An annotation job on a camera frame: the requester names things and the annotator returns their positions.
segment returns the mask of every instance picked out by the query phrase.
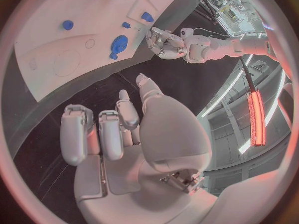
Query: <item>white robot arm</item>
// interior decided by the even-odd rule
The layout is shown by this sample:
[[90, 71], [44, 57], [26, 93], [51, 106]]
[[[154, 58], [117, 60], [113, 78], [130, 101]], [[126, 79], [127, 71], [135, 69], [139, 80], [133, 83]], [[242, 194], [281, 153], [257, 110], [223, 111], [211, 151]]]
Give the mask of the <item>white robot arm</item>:
[[188, 63], [204, 63], [211, 59], [221, 59], [225, 55], [238, 57], [244, 54], [266, 55], [277, 60], [268, 38], [241, 40], [239, 37], [230, 37], [221, 40], [193, 34], [191, 28], [183, 28], [179, 37], [153, 27], [148, 31], [146, 41], [152, 52], [166, 60], [183, 57]]

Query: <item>red light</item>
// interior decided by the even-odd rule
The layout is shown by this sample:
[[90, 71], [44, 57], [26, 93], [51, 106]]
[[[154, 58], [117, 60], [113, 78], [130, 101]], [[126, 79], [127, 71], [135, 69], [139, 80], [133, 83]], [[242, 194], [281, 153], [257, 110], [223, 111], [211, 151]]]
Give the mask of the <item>red light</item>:
[[251, 146], [264, 146], [266, 143], [265, 112], [259, 90], [248, 95], [248, 107], [251, 124]]

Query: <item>robotic hand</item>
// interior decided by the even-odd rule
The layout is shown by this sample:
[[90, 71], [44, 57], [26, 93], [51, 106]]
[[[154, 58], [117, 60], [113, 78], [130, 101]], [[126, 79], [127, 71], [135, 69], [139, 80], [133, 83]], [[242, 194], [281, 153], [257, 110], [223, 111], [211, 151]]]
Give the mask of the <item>robotic hand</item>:
[[153, 27], [146, 35], [150, 50], [161, 59], [171, 60], [179, 57], [188, 63], [204, 63], [207, 60], [218, 60], [225, 55], [231, 57], [244, 54], [266, 55], [276, 60], [275, 53], [268, 38], [230, 37], [221, 40], [202, 35], [193, 35], [191, 28], [181, 29], [181, 37], [168, 31]]

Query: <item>black floor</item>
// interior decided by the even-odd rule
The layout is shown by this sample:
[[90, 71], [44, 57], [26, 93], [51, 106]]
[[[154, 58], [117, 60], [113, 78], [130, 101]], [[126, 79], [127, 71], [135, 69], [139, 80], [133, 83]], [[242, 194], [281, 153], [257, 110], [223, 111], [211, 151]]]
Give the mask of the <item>black floor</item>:
[[[194, 13], [175, 34], [179, 34], [182, 27], [203, 27], [223, 32], [218, 26]], [[196, 34], [210, 35], [201, 30], [197, 30]], [[236, 59], [231, 57], [204, 64], [189, 64], [183, 59], [161, 60], [154, 56], [150, 61], [113, 74], [54, 109], [29, 134], [14, 159], [15, 164], [43, 204], [67, 223], [83, 224], [85, 221], [76, 206], [73, 192], [76, 168], [67, 165], [60, 152], [59, 128], [64, 108], [68, 104], [84, 105], [93, 110], [96, 119], [100, 111], [115, 108], [119, 90], [125, 89], [142, 118], [142, 104], [135, 79], [139, 73], [144, 73], [160, 86], [164, 94], [174, 97], [194, 114], [198, 114], [220, 89], [235, 65]], [[0, 202], [3, 220], [7, 223], [31, 223], [9, 197], [9, 193], [5, 190], [3, 193], [8, 200], [6, 203]]]

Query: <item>white panel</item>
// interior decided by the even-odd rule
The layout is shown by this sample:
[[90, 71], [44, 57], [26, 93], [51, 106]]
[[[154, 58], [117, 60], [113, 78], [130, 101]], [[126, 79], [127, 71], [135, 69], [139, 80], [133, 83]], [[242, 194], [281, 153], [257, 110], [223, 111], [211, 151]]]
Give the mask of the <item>white panel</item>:
[[[157, 20], [172, 1], [45, 0], [15, 41], [20, 71], [35, 99], [40, 101], [72, 79], [115, 62], [109, 58], [110, 48], [119, 35], [129, 42], [117, 61], [131, 58], [153, 25], [137, 16], [147, 11]], [[127, 17], [129, 11], [135, 12], [134, 19]], [[65, 20], [74, 22], [71, 30], [63, 29]], [[130, 29], [122, 27], [124, 21]]]

